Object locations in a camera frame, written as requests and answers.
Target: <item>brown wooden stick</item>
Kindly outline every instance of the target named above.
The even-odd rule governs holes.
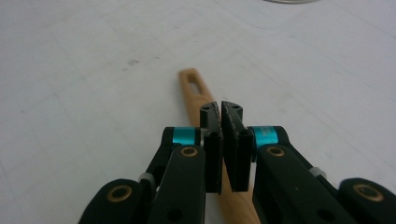
[[[179,72],[180,85],[192,126],[199,127],[199,110],[202,105],[214,102],[209,89],[196,69]],[[226,167],[222,165],[222,193],[218,197],[226,223],[260,223],[252,203],[252,188],[248,192],[232,193]]]

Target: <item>white surface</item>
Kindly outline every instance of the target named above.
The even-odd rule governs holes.
[[[187,67],[336,187],[396,192],[395,19],[389,0],[2,0],[0,223],[77,223],[106,182],[137,179],[163,128],[189,124]]]

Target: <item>wooden handle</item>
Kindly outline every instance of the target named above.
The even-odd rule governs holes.
[[[180,71],[179,78],[190,123],[199,127],[199,110],[202,105],[214,102],[213,97],[196,69]],[[248,192],[232,193],[224,163],[222,173],[222,193],[218,199],[226,223],[260,223],[252,203],[251,186]]]

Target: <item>brass screw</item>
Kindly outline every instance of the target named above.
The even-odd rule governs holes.
[[[198,154],[198,150],[193,147],[183,147],[180,150],[180,154],[184,157],[194,157]]]
[[[268,147],[267,152],[277,157],[282,157],[285,155],[285,151],[280,147]]]
[[[132,194],[132,188],[128,185],[118,185],[111,189],[107,194],[107,199],[111,203],[120,203]]]
[[[379,203],[384,200],[384,195],[378,190],[370,185],[366,184],[356,184],[353,186],[355,192],[357,192],[361,197],[370,200],[372,202]]]

